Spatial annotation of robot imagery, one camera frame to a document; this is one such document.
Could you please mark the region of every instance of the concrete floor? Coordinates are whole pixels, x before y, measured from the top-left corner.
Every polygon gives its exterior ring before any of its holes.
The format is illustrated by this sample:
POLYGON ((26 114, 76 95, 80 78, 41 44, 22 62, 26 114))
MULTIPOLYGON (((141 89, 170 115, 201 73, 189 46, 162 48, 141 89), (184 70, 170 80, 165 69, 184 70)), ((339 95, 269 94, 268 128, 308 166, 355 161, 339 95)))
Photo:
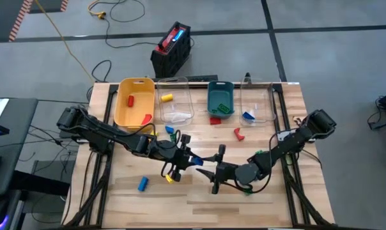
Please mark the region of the concrete floor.
MULTIPOLYGON (((86 5, 71 0, 64 13, 51 13, 66 36, 104 35, 106 23, 91 18, 86 5)), ((266 29, 258 0, 142 0, 146 15, 128 24, 111 22, 110 34, 167 31, 178 20, 193 31, 266 29)), ((274 28, 373 26, 386 24, 386 0, 269 0, 274 28)), ((110 6, 100 7, 107 11, 110 6)), ((121 19, 137 15, 137 3, 118 6, 121 19)), ((56 36, 41 14, 26 15, 17 38, 56 36)), ((340 226, 386 229, 386 128, 374 132, 366 119, 374 100, 386 95, 386 30, 276 34, 288 81, 300 82, 308 111, 325 109, 338 123, 336 132, 317 142, 335 220, 340 226)), ((196 44, 182 75, 217 74, 238 81, 245 72, 266 81, 279 81, 268 34, 194 36, 196 44)), ((160 38, 112 40, 113 44, 157 42, 160 38)), ((112 49, 103 40, 71 41, 69 45, 90 71, 112 60, 108 80, 154 76, 151 45, 112 49)), ((86 101, 90 83, 61 42, 0 43, 0 96, 86 101)), ((61 111, 70 104, 40 102, 34 125, 56 130, 61 111)), ((31 171, 34 160, 52 160, 59 151, 50 144, 25 145, 18 169, 31 171)), ((42 216, 60 219, 60 216, 42 216)), ((23 229, 41 229, 29 215, 23 229)))

